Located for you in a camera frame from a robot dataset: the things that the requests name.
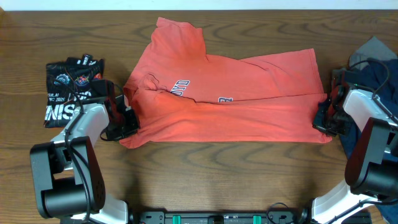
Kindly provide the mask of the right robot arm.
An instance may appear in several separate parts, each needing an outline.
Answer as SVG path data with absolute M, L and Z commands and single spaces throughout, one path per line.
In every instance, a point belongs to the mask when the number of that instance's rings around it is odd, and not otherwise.
M 313 128 L 344 136 L 351 124 L 361 131 L 347 160 L 345 178 L 303 209 L 301 223 L 343 223 L 371 205 L 397 205 L 397 118 L 382 104 L 377 91 L 346 81 L 349 70 L 332 74 L 332 91 L 318 105 Z

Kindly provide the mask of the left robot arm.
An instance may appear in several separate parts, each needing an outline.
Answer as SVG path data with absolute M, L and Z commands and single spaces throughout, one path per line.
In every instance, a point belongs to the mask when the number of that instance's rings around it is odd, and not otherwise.
M 30 150 L 38 213 L 60 223 L 134 223 L 128 203 L 106 193 L 93 149 L 99 139 L 118 141 L 136 133 L 134 111 L 116 98 L 109 80 L 92 81 L 93 96 L 84 100 L 70 85 L 54 78 L 51 83 L 71 93 L 77 107 L 58 135 Z

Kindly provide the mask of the red soccer t-shirt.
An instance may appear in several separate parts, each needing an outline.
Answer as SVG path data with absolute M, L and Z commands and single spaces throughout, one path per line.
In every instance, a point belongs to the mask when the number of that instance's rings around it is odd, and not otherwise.
M 124 86 L 140 128 L 121 140 L 315 142 L 326 99 L 313 49 L 233 59 L 206 51 L 201 28 L 159 18 Z

